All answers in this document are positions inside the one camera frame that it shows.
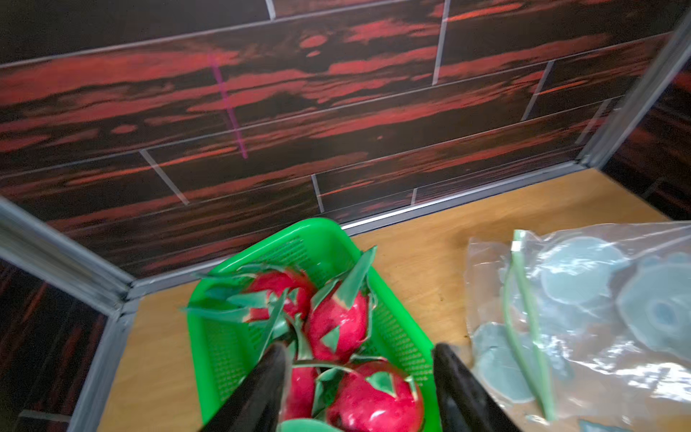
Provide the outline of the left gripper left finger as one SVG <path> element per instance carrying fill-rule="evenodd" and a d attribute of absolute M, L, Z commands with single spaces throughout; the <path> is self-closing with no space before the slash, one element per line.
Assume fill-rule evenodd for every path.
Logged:
<path fill-rule="evenodd" d="M 291 366 L 287 347 L 272 344 L 201 431 L 277 431 Z"/>

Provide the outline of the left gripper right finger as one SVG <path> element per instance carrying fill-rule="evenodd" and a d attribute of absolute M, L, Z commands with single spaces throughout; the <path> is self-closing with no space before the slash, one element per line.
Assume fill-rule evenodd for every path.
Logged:
<path fill-rule="evenodd" d="M 520 432 L 520 428 L 492 399 L 451 346 L 436 344 L 432 356 L 444 432 Z"/>

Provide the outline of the clear zip-top bag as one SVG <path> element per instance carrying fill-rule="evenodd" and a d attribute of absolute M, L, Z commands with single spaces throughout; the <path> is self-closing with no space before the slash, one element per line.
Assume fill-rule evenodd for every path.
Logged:
<path fill-rule="evenodd" d="M 526 431 L 690 428 L 690 225 L 472 239 L 471 371 Z"/>

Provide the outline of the red green dragon fruit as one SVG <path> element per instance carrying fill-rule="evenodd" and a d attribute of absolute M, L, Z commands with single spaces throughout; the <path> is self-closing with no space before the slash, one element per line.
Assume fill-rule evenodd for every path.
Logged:
<path fill-rule="evenodd" d="M 291 319 L 306 320 L 317 287 L 307 274 L 289 266 L 257 263 L 229 274 L 207 274 L 203 298 L 183 308 L 191 316 L 233 324 L 266 324 L 281 309 Z"/>

